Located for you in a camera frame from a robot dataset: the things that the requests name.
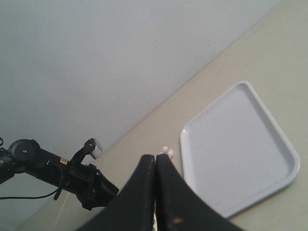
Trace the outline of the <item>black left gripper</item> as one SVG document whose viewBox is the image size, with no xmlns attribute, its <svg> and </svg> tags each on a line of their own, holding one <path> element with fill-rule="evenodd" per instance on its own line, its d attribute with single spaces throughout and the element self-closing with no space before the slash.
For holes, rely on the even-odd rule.
<svg viewBox="0 0 308 231">
<path fill-rule="evenodd" d="M 63 190 L 74 194 L 87 210 L 107 206 L 119 192 L 119 188 L 93 164 L 69 166 L 65 171 Z"/>
</svg>

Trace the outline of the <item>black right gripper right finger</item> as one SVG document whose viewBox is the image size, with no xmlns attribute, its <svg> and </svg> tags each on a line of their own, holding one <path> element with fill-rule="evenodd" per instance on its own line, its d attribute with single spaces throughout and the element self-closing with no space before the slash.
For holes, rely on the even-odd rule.
<svg viewBox="0 0 308 231">
<path fill-rule="evenodd" d="M 156 157 L 155 199 L 159 231 L 241 231 L 188 186 L 166 154 Z"/>
</svg>

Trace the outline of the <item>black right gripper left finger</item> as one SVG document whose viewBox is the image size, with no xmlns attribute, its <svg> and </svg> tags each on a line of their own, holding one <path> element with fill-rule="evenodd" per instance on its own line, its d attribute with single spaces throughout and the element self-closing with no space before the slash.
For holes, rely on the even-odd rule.
<svg viewBox="0 0 308 231">
<path fill-rule="evenodd" d="M 155 157 L 143 155 L 119 194 L 79 231 L 151 231 L 154 219 Z"/>
</svg>

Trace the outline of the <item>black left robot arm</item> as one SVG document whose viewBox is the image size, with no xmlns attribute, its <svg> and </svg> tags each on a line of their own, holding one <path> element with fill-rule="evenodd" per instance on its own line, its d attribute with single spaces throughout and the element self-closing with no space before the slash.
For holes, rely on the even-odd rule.
<svg viewBox="0 0 308 231">
<path fill-rule="evenodd" d="M 70 160 L 42 149 L 35 140 L 17 140 L 8 149 L 0 149 L 0 182 L 26 173 L 55 186 L 51 193 L 54 200 L 67 191 L 77 197 L 84 209 L 105 207 L 119 189 L 95 165 L 82 163 L 87 155 L 97 159 L 102 154 L 95 138 L 88 139 Z"/>
</svg>

